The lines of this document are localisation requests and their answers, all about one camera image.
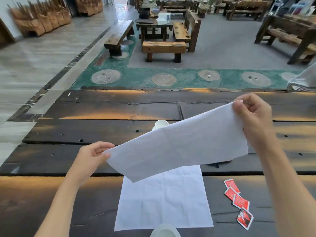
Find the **tissue box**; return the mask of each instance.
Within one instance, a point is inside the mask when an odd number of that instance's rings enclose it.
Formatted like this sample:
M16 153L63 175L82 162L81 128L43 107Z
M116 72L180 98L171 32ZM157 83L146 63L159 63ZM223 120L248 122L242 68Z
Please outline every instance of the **tissue box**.
M162 12L162 13L159 13L158 14L158 18L163 18L167 21L167 23L170 22L170 16L171 16L171 13L170 12Z
M158 25L164 25L164 24L167 24L167 21L166 19L163 19L163 18L157 18L157 24Z

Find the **person's left hand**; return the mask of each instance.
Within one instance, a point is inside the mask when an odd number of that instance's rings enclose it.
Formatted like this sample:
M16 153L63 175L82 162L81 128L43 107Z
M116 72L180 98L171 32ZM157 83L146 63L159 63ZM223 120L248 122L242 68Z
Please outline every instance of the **person's left hand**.
M103 154L103 152L114 146L112 143L98 141L81 147L66 179L70 179L78 187L81 186L100 164L110 158L110 153Z

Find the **red packet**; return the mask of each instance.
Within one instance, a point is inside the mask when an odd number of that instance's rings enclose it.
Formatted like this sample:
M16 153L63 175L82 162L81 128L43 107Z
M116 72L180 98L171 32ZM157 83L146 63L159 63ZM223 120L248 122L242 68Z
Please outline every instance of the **red packet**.
M242 208L237 217L238 223L240 223L241 226L244 227L246 230L249 230L252 220L253 215L249 211Z
M233 198L233 205L238 207L239 209L245 208L247 211L249 210L249 204L250 202L246 199L244 199L243 197L241 197L240 195L234 195Z
M227 191L224 192L224 194L233 201L234 195L239 195L232 187L228 187Z
M238 194L241 193L233 179L227 179L224 181L224 183L225 183L227 188L232 187Z

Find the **round stone tile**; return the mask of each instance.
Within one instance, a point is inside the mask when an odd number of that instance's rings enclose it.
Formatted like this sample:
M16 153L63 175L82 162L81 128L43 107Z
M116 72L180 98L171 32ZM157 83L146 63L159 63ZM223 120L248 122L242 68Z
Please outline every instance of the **round stone tile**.
M271 85L271 80L258 72L244 72L241 77L247 83L255 86L268 87Z
M128 53L127 52L122 52L122 55L112 55L111 57L114 58L114 59L123 59L123 58L128 57Z
M167 73L156 74L152 76L151 80L157 86L172 86L177 81L173 75Z
M91 76L91 81L96 84L109 84L121 79L121 73L116 70L102 70Z
M202 70L198 72L199 77L206 81L219 80L221 76L217 71Z
M291 72L283 72L283 73L281 74L281 77L282 77L284 80L287 80L287 81L291 80L294 76L296 76L296 74L291 73Z
M123 40L121 45L132 45L133 43L131 40Z

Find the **white napkin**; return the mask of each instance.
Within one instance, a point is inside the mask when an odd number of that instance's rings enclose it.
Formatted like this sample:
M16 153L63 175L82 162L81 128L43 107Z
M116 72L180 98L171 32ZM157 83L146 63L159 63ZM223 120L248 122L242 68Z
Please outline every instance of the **white napkin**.
M107 160L133 183L181 166L229 161L246 155L247 141L232 103L150 131L107 150Z
M200 166L185 166L132 183L124 177L114 231L213 227Z

